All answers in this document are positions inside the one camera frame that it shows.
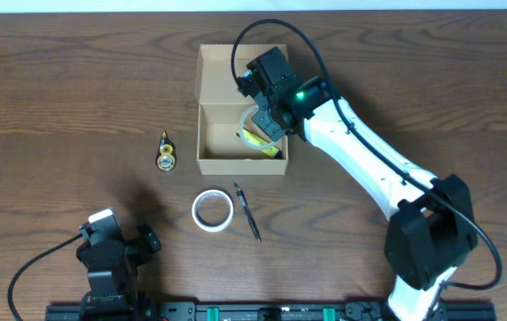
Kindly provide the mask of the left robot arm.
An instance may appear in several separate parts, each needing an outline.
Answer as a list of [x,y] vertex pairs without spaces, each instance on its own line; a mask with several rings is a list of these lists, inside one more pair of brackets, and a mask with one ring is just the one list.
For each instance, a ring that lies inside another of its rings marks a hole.
[[161,249],[158,236],[148,225],[137,227],[138,236],[124,238],[112,215],[85,223],[85,241],[76,252],[87,269],[93,315],[133,315],[141,307],[138,267]]

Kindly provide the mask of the white tape roll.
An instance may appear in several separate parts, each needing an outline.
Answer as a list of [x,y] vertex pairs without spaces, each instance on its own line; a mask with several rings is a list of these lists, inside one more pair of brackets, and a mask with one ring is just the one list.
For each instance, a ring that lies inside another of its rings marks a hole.
[[223,189],[207,189],[196,195],[191,206],[194,224],[208,233],[227,229],[234,216],[233,200]]

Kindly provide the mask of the yellow highlighter marker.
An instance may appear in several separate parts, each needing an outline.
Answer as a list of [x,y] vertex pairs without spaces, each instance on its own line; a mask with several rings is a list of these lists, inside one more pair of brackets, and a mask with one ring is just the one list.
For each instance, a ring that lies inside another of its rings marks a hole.
[[[248,129],[245,129],[244,130],[244,133],[245,133],[245,136],[255,145],[262,145],[262,144],[267,144],[268,142],[262,138],[261,136],[258,136],[250,131],[248,131]],[[266,150],[263,150],[263,151],[258,151],[258,152],[262,152],[264,155],[266,155],[268,158],[270,159],[277,159],[277,160],[280,160],[283,156],[283,153],[282,153],[282,150],[279,149],[278,147],[274,146],[270,149],[266,149]]]

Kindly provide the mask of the clear tape roll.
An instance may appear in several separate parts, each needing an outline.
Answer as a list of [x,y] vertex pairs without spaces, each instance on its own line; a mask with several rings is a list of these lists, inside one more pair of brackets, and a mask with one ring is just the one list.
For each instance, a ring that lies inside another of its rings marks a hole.
[[243,114],[241,115],[240,117],[240,120],[239,120],[239,136],[240,136],[240,139],[250,148],[254,149],[254,150],[258,150],[258,151],[263,151],[263,150],[266,150],[266,149],[270,149],[274,146],[276,146],[277,143],[279,143],[279,141],[276,141],[276,142],[271,142],[271,143],[267,143],[267,144],[262,144],[262,145],[255,145],[253,144],[246,136],[245,136],[245,133],[244,133],[244,130],[245,130],[245,120],[246,118],[253,112],[253,111],[257,111],[259,108],[258,108],[258,105],[251,105],[248,109],[246,109]]

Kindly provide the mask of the black pen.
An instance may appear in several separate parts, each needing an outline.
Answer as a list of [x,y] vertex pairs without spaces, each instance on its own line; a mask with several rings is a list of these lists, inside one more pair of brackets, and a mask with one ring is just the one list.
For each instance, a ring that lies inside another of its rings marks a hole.
[[262,243],[261,235],[259,233],[255,219],[252,217],[252,214],[249,209],[249,205],[248,205],[248,202],[247,202],[247,199],[246,199],[246,196],[245,196],[243,190],[236,183],[234,183],[233,186],[234,186],[236,195],[238,196],[238,198],[240,200],[241,206],[243,207],[243,211],[245,213],[245,216],[246,216],[248,223],[249,223],[249,227],[251,228],[255,239],[259,243]]

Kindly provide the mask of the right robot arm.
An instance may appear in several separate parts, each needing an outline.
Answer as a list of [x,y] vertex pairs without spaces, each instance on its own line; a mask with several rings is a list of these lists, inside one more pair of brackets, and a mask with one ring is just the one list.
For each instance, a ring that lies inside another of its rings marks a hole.
[[254,100],[254,123],[273,141],[300,136],[331,156],[374,199],[388,221],[386,259],[397,275],[378,317],[447,317],[440,295],[478,244],[470,191],[409,161],[370,130],[328,74],[304,80],[273,47],[233,77]]

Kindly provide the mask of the cardboard box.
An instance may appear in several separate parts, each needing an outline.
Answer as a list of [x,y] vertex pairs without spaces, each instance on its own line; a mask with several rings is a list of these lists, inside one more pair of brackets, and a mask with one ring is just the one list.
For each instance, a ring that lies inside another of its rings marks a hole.
[[283,176],[288,165],[288,139],[277,143],[282,153],[271,158],[247,146],[240,137],[241,115],[254,101],[243,96],[233,79],[245,73],[246,65],[274,45],[239,45],[234,58],[231,45],[199,47],[195,95],[198,101],[198,137],[196,161],[202,175]]

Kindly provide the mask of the yellow black correction tape dispenser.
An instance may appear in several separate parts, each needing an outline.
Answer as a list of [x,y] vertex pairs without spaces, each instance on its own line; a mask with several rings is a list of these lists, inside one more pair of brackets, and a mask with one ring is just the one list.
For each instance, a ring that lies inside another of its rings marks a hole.
[[164,172],[171,171],[176,166],[176,147],[169,139],[166,130],[161,134],[154,164],[159,170]]

